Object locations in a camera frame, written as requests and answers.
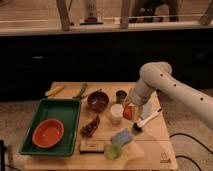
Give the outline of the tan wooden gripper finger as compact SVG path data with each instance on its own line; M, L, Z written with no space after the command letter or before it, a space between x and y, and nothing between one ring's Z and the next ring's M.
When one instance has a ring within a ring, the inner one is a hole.
M126 106L131 106L132 107L132 119L131 121L135 122L138 119L141 118L141 113L143 108L142 107L138 107L138 106L134 106L134 105L126 105Z

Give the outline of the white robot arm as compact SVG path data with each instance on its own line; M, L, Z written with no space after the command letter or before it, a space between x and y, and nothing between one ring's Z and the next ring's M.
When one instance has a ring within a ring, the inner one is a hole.
M140 78L129 90L127 100L136 106L146 104L155 90L182 103L213 131L213 97L187 86L171 76L167 62L149 62L140 68Z

